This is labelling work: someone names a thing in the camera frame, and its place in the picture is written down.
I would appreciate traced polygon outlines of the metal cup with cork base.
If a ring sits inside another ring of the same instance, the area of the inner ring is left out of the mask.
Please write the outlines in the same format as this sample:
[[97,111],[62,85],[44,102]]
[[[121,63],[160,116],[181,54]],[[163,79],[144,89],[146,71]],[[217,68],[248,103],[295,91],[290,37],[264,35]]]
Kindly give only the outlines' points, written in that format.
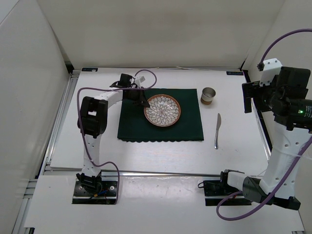
[[210,105],[216,96],[216,91],[211,87],[205,87],[202,90],[200,101],[204,105]]

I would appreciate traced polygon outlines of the floral patterned ceramic plate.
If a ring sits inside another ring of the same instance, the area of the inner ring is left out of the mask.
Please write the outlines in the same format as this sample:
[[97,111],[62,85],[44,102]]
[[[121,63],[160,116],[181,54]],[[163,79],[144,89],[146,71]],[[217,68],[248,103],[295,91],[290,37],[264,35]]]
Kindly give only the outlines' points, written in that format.
[[158,94],[148,99],[150,107],[144,108],[146,119],[157,127],[169,127],[180,118],[181,107],[176,99],[165,94]]

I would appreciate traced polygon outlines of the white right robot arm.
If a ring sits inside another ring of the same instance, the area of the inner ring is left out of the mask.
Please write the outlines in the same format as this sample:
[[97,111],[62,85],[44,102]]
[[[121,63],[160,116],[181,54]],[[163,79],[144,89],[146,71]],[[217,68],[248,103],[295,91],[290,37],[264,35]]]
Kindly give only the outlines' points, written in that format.
[[273,112],[275,139],[263,177],[225,170],[219,182],[223,194],[239,190],[253,202],[299,209],[294,195],[298,162],[312,142],[312,102],[306,99],[310,74],[309,69],[282,66],[268,81],[242,84],[246,113],[251,112],[252,100],[261,112]]

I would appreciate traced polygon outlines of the dark green cloth napkin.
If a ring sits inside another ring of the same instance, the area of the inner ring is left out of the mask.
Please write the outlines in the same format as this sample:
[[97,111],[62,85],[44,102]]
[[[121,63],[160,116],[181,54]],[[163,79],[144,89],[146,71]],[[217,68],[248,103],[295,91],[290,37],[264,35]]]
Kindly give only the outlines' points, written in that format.
[[146,98],[166,94],[175,98],[181,115],[177,123],[169,127],[151,124],[144,115],[144,108],[131,100],[124,100],[121,106],[117,138],[130,142],[180,142],[203,141],[204,134],[200,116],[197,89],[149,89]]

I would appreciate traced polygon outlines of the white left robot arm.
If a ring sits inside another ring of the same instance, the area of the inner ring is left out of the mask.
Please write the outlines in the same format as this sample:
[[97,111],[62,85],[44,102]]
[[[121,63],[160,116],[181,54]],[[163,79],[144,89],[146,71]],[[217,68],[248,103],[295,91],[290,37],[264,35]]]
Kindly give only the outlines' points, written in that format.
[[131,100],[135,105],[148,107],[145,96],[146,88],[142,87],[143,76],[122,73],[108,89],[91,87],[80,88],[77,92],[78,128],[83,140],[83,167],[77,178],[91,195],[97,195],[102,190],[101,167],[112,162],[99,162],[99,147],[101,137],[107,128],[108,110],[114,104]]

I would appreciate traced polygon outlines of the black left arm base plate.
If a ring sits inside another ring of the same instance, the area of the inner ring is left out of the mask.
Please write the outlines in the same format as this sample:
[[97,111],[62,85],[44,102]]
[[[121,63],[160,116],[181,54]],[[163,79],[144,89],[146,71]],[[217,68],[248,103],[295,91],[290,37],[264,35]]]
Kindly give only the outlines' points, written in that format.
[[72,204],[116,205],[119,195],[119,179],[76,174]]

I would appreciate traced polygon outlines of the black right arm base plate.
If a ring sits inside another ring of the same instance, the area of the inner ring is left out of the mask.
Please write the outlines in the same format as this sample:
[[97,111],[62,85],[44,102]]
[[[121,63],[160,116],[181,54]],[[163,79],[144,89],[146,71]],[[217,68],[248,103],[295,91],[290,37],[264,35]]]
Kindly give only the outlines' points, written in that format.
[[[197,187],[204,190],[206,206],[216,206],[226,196],[239,191],[231,186],[223,186],[219,180],[204,180]],[[236,195],[225,201],[222,206],[249,206],[251,204],[251,201]]]

